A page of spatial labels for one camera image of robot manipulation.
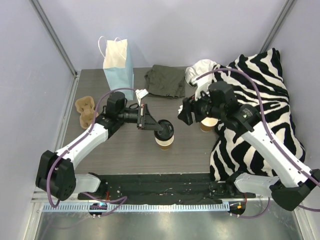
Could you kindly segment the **brown paper coffee cup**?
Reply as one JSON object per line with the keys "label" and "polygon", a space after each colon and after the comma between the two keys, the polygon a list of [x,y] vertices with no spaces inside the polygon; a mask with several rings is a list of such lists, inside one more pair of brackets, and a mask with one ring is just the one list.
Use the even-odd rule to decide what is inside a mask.
{"label": "brown paper coffee cup", "polygon": [[175,137],[172,136],[170,139],[168,140],[160,140],[158,138],[155,138],[155,142],[158,144],[158,146],[160,147],[161,150],[168,150],[173,142],[174,142]]}

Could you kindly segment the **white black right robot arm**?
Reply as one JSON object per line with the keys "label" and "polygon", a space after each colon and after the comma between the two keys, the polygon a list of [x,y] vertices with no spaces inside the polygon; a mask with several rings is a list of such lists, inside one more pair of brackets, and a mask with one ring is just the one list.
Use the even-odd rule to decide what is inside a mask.
{"label": "white black right robot arm", "polygon": [[262,112],[241,104],[233,88],[224,81],[212,83],[200,98],[186,97],[178,119],[187,125],[205,118],[221,120],[267,161],[276,176],[259,176],[237,171],[226,181],[226,193],[233,198],[252,193],[272,198],[281,208],[293,211],[320,183],[319,169],[310,169],[297,159],[273,134]]}

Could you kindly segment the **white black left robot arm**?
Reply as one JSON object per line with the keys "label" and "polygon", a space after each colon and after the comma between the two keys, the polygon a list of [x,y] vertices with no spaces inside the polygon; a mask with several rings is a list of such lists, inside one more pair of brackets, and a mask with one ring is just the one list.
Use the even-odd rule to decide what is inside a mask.
{"label": "white black left robot arm", "polygon": [[39,162],[35,185],[58,201],[72,194],[89,193],[100,200],[107,192],[106,182],[95,173],[76,174],[79,163],[98,145],[110,139],[125,124],[135,124],[139,130],[161,131],[163,128],[152,117],[148,105],[141,99],[148,95],[146,89],[135,91],[137,107],[128,107],[123,88],[106,93],[106,105],[92,124],[75,140],[56,151],[45,151]]}

